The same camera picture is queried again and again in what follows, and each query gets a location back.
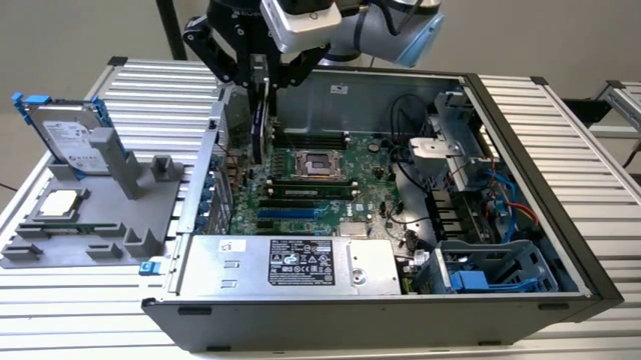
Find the blue pcie slot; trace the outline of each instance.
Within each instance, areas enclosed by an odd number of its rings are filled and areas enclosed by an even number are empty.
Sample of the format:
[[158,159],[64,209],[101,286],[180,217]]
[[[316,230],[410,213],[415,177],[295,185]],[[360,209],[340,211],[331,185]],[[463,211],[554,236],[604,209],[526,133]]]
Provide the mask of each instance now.
[[315,219],[316,211],[313,209],[257,210],[257,218]]

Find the aluminum rail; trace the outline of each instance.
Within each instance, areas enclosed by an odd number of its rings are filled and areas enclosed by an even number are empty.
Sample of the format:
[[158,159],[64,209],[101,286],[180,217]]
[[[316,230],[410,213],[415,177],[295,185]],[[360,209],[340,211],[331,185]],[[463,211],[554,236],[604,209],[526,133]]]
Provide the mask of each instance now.
[[[548,326],[511,346],[189,354],[172,344],[140,310],[137,267],[0,269],[0,356],[29,360],[141,357],[177,360],[476,359],[483,356],[510,360],[560,356],[583,360],[639,359],[641,232],[631,233],[626,228],[630,225],[638,229],[638,203],[625,186],[615,187],[618,176],[600,160],[600,150],[594,144],[580,143],[586,135],[572,132],[578,126],[574,120],[552,110],[558,109],[555,102],[552,106],[546,105],[544,99],[554,100],[550,91],[527,83],[527,78],[492,77],[483,78],[483,81],[488,82],[490,93],[499,97],[496,102],[503,102],[500,96],[518,97],[516,94],[499,94],[506,89],[522,90],[520,95],[527,95],[524,98],[539,102],[530,108],[518,105],[515,99],[507,99],[511,103],[499,106],[520,107],[507,112],[528,112],[507,114],[507,119],[514,126],[522,126],[516,127],[518,136],[528,144],[526,147],[535,149],[531,152],[534,161],[558,191],[570,216],[576,224],[586,224],[578,228],[582,228],[587,243],[625,297],[622,305],[579,324]],[[122,143],[137,158],[170,155],[188,165],[189,172],[216,87],[215,78],[200,63],[129,60],[122,67],[105,70],[89,94],[98,93],[105,98]],[[551,135],[542,127],[559,130],[558,135]],[[558,146],[543,146],[550,143]],[[540,149],[567,150],[572,156],[559,157]],[[4,245],[46,183],[49,174],[44,164],[45,161],[37,164],[0,215],[4,229],[0,245]],[[173,209],[174,219],[181,212],[180,200],[187,193],[188,181],[187,174]],[[587,186],[587,182],[602,183],[602,186]],[[599,226],[587,225],[595,221],[613,234],[603,232]],[[173,242],[174,226],[176,221],[166,234],[168,244]]]

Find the cpu socket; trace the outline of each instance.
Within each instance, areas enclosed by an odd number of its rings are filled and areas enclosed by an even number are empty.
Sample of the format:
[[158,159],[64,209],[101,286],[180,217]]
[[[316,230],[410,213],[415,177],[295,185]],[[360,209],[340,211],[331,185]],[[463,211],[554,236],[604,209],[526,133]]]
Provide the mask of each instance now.
[[344,180],[340,169],[343,156],[336,151],[296,151],[295,177],[313,180]]

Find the white label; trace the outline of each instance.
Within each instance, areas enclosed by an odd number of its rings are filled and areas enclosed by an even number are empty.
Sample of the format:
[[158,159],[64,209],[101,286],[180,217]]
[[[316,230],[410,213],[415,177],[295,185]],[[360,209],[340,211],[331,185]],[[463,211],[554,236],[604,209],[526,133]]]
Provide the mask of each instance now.
[[347,85],[332,85],[329,87],[331,94],[347,95],[347,90],[349,90],[349,86]]
[[244,239],[221,240],[217,243],[219,253],[241,253],[247,249],[247,242]]
[[82,125],[69,121],[44,121],[41,124],[72,167],[84,173],[108,171],[100,151],[90,147],[90,133]]

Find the power supply label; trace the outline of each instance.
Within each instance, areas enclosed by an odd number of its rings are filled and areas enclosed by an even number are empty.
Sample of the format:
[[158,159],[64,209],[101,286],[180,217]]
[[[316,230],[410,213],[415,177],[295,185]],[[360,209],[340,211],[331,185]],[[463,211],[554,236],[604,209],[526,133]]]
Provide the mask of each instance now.
[[331,240],[271,240],[267,280],[273,286],[335,285]]

